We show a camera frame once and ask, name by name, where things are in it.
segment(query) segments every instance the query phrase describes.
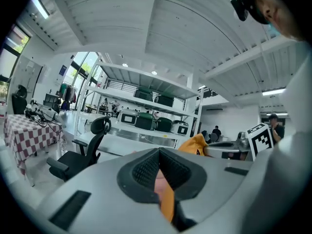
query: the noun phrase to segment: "chair backrest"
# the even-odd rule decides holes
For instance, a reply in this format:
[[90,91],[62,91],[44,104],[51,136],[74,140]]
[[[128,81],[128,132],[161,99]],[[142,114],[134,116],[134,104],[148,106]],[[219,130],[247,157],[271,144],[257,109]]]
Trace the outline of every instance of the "chair backrest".
[[96,154],[98,146],[100,145],[104,135],[108,133],[112,127],[109,118],[109,116],[101,117],[93,121],[91,124],[91,132],[95,134],[95,136],[88,145],[86,155],[88,166],[95,164],[98,160]]
[[215,133],[211,133],[210,140],[211,143],[216,142],[218,140],[218,135],[216,135]]
[[95,135],[88,145],[86,159],[88,166],[96,164],[97,162],[97,149],[104,137],[104,131],[100,134]]
[[27,101],[25,98],[12,94],[12,107],[13,113],[15,115],[23,115],[27,106]]

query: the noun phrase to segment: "person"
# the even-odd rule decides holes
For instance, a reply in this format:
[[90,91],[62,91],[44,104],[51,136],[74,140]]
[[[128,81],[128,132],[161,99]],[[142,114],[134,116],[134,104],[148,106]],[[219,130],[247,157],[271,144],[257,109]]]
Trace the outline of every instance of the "person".
[[221,131],[219,130],[219,126],[215,126],[214,129],[213,129],[213,134],[216,134],[218,136],[218,139],[221,135]]
[[104,111],[108,111],[108,101],[107,101],[107,98],[104,99],[104,102],[101,104],[101,107],[104,108]]
[[269,116],[269,121],[271,125],[271,136],[273,138],[273,145],[280,142],[281,139],[284,137],[285,128],[277,123],[278,116],[276,114],[271,114]]
[[158,114],[159,114],[159,112],[154,112],[154,113],[153,113],[155,119],[158,119],[158,118],[159,118],[159,115],[158,115]]
[[294,16],[281,0],[231,0],[231,3],[242,21],[246,19],[242,13],[248,10],[257,22],[270,24],[285,37],[304,40]]
[[116,114],[116,118],[117,118],[118,115],[119,115],[118,106],[120,104],[119,104],[119,102],[117,100],[114,100],[113,102],[110,102],[110,104],[112,104],[112,110]]

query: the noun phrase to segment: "support column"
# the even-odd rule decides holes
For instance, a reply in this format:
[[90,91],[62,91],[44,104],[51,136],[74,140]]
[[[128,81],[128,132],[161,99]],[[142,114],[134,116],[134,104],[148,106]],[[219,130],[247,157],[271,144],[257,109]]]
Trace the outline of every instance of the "support column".
[[[193,90],[197,90],[199,88],[199,71],[198,70],[193,70],[193,73],[188,76],[187,78],[187,85],[186,85],[188,88],[191,88]],[[187,112],[193,112],[195,111],[195,108],[196,108],[196,97],[193,97],[193,98],[190,98],[190,99],[187,99],[185,101],[185,110]],[[188,117],[185,121],[186,123],[189,124],[189,129],[187,131],[187,137],[189,138],[190,137],[190,134],[191,134],[191,130],[192,130],[192,125],[193,125],[193,120],[194,118],[193,117]]]

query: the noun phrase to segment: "white ceiling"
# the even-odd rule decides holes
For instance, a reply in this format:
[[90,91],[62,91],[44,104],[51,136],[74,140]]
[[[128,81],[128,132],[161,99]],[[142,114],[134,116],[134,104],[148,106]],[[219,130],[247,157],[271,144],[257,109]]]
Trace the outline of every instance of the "white ceiling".
[[[184,85],[187,75],[199,72],[201,84],[234,105],[279,105],[253,95],[285,87],[307,54],[304,44],[292,42],[266,52],[262,46],[269,46],[276,32],[250,16],[245,22],[236,19],[230,0],[41,1],[50,13],[48,19],[32,4],[27,14],[37,30],[57,43],[56,53],[96,51],[105,61],[156,70]],[[207,78],[209,71],[259,46],[261,54]]]

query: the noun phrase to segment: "ceiling beam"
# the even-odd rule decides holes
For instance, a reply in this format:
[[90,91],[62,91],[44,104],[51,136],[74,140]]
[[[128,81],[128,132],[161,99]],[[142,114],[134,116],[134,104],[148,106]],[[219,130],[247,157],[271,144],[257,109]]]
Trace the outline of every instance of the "ceiling beam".
[[136,58],[139,60],[151,62],[155,65],[160,65],[168,68],[170,71],[189,76],[193,72],[193,68],[181,61],[176,61],[172,58],[164,58],[162,55],[143,53],[141,46],[138,44],[132,44],[131,48],[128,47],[129,44],[123,44],[122,42],[99,42],[90,43],[84,46],[65,46],[60,47],[57,50],[57,54],[62,53],[72,53],[81,51],[94,51],[101,52],[102,54],[109,53],[120,55],[123,54],[127,57]]
[[29,14],[23,13],[17,19],[20,25],[26,24],[33,33],[35,33],[41,40],[43,40],[51,49],[56,50],[58,46],[55,44],[54,41],[40,28],[39,25],[30,17]]
[[147,4],[146,4],[148,11],[147,11],[147,19],[145,21],[145,25],[143,28],[143,51],[144,53],[146,52],[147,39],[148,39],[150,27],[151,27],[153,13],[155,10],[155,3],[156,3],[156,0],[147,0]]
[[69,8],[64,0],[54,0],[57,9],[60,11],[63,19],[67,23],[70,30],[73,32],[78,43],[81,45],[86,44],[86,38],[82,34],[81,29],[78,27],[75,19],[73,18],[72,13],[69,11]]
[[273,39],[270,39],[269,41],[266,41],[264,43],[250,50],[247,50],[246,52],[228,60],[227,62],[215,67],[211,71],[208,71],[205,74],[206,80],[212,79],[218,75],[221,75],[233,68],[236,68],[248,61],[254,60],[258,57],[261,57],[261,53],[267,54],[273,51],[276,51],[278,49],[288,47],[291,44],[295,43],[294,40],[288,39],[284,36],[278,36]]

